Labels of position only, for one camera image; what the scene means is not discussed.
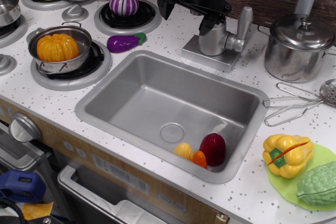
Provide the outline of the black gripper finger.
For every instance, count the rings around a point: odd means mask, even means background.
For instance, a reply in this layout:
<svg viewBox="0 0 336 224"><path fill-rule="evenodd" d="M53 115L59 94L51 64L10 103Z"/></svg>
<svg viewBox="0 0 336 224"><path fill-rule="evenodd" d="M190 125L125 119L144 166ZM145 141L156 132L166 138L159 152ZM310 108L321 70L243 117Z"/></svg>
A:
<svg viewBox="0 0 336 224"><path fill-rule="evenodd" d="M157 0L157 5L158 5L161 16L165 20L168 20L175 6L174 0Z"/></svg>
<svg viewBox="0 0 336 224"><path fill-rule="evenodd" d="M203 17L200 27L199 27L199 35L205 36L208 32L210 32L215 25L219 25L222 22L223 15L215 15L215 14L207 14Z"/></svg>

